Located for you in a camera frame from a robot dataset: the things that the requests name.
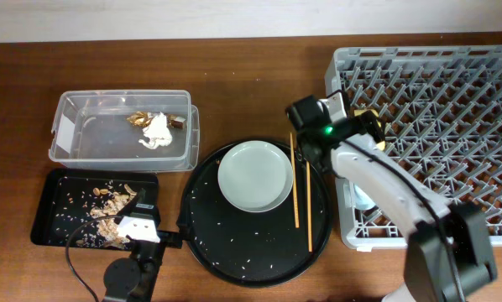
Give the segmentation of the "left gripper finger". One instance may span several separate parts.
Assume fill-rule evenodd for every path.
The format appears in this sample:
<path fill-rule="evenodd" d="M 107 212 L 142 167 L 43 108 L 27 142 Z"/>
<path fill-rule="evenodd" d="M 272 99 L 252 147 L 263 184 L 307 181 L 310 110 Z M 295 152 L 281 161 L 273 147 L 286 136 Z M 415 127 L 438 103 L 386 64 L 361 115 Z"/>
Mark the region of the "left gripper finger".
<path fill-rule="evenodd" d="M 190 218 L 190 213 L 187 211 L 182 211 L 176 221 L 176 225 L 179 228 L 179 234 L 183 241 L 190 241 L 192 239 L 192 221 Z"/>
<path fill-rule="evenodd" d="M 126 204 L 118 214 L 120 216 L 131 216 L 135 212 L 138 203 L 144 200 L 146 191 L 142 189 L 128 204 Z"/>

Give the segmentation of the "food scraps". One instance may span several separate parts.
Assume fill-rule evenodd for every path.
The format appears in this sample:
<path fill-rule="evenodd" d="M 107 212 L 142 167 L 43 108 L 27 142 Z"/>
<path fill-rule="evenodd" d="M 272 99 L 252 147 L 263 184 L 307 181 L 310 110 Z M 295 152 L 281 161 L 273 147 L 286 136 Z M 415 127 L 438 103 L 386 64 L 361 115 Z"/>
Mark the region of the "food scraps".
<path fill-rule="evenodd" d="M 71 193 L 65 195 L 65 204 L 57 206 L 51 223 L 51 236 L 48 243 L 65 245 L 71 233 L 85 222 L 103 216 L 117 215 L 137 192 L 128 184 L 108 185 L 106 188 L 94 187 L 91 194 L 84 191 L 75 200 Z M 125 249 L 130 240 L 120 237 L 114 219 L 94 222 L 74 236 L 72 247 Z"/>

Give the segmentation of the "white tissue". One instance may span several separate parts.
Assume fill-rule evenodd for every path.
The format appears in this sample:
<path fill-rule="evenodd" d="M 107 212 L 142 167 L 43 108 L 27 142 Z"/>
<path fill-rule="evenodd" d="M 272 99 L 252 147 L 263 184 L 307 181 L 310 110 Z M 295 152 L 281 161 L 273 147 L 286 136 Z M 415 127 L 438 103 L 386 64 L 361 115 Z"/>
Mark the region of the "white tissue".
<path fill-rule="evenodd" d="M 173 137 L 168 128 L 167 116 L 162 112 L 155 115 L 150 124 L 143 128 L 143 135 L 147 138 L 147 141 L 140 139 L 139 143 L 146 148 L 154 150 L 158 147 L 169 146 L 173 141 Z"/>

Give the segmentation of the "wooden chopstick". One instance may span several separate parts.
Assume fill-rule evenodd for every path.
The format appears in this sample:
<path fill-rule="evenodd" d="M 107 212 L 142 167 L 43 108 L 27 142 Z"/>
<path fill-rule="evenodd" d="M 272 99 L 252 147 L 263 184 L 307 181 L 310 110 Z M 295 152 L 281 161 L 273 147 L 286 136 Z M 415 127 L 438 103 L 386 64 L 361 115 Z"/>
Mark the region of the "wooden chopstick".
<path fill-rule="evenodd" d="M 308 252 L 313 251 L 312 214 L 311 214 L 311 165 L 306 161 L 306 217 L 307 217 L 307 246 Z"/>
<path fill-rule="evenodd" d="M 298 192 L 297 192 L 297 179 L 296 179 L 296 164 L 295 164 L 295 140 L 293 133 L 290 133 L 290 161 L 292 167 L 293 184 L 292 184 L 292 196 L 293 196 L 293 209 L 295 218 L 295 228 L 300 227 L 299 221 L 299 208 L 298 208 Z"/>

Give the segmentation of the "blue cup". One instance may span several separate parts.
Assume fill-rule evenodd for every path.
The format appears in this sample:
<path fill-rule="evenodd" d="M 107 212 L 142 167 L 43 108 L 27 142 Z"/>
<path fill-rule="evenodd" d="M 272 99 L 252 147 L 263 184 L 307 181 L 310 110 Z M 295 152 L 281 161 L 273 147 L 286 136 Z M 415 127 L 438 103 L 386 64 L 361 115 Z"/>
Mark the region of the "blue cup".
<path fill-rule="evenodd" d="M 357 185 L 353 185 L 355 194 L 355 208 L 360 211 L 367 211 L 376 206 L 374 201 Z"/>

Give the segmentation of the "grey plate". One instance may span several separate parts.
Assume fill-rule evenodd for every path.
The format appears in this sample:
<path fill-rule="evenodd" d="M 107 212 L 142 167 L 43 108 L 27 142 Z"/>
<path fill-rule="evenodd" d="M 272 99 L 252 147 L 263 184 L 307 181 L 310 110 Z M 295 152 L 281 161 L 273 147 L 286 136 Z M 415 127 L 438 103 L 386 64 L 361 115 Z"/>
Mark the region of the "grey plate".
<path fill-rule="evenodd" d="M 222 157 L 217 171 L 222 195 L 250 213 L 271 211 L 292 191 L 294 176 L 286 152 L 272 143 L 238 143 Z"/>

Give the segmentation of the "gold foil wrapper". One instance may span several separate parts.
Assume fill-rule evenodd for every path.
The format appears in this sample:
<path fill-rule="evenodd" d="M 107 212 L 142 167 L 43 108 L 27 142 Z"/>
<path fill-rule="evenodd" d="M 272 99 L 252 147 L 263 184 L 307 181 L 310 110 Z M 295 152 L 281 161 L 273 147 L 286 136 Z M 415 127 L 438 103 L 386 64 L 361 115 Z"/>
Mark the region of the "gold foil wrapper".
<path fill-rule="evenodd" d="M 170 128 L 183 129 L 186 127 L 186 119 L 175 114 L 164 114 L 163 112 L 135 112 L 126 118 L 134 126 L 145 128 L 156 118 L 164 115 L 166 124 Z"/>

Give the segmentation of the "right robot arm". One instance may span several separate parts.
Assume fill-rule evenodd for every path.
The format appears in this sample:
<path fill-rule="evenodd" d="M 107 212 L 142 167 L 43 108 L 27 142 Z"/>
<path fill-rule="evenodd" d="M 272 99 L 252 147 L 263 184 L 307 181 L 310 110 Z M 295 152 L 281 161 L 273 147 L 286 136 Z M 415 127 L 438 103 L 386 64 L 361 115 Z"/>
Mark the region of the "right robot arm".
<path fill-rule="evenodd" d="M 285 114 L 297 148 L 317 170 L 359 187 L 407 243 L 404 282 L 386 301 L 464 301 L 498 277 L 484 213 L 423 185 L 385 154 L 384 126 L 370 110 L 348 113 L 346 94 L 307 96 Z"/>

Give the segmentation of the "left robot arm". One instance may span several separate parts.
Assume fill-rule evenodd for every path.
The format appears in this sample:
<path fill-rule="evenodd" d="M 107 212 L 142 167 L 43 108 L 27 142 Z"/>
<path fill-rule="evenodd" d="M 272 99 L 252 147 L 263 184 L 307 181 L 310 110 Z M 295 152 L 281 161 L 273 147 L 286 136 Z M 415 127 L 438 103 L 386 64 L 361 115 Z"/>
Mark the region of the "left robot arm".
<path fill-rule="evenodd" d="M 117 232 L 132 242 L 127 258 L 113 261 L 103 283 L 105 301 L 150 301 L 166 248 L 182 248 L 179 232 L 161 231 L 155 198 L 141 190 L 115 219 Z"/>

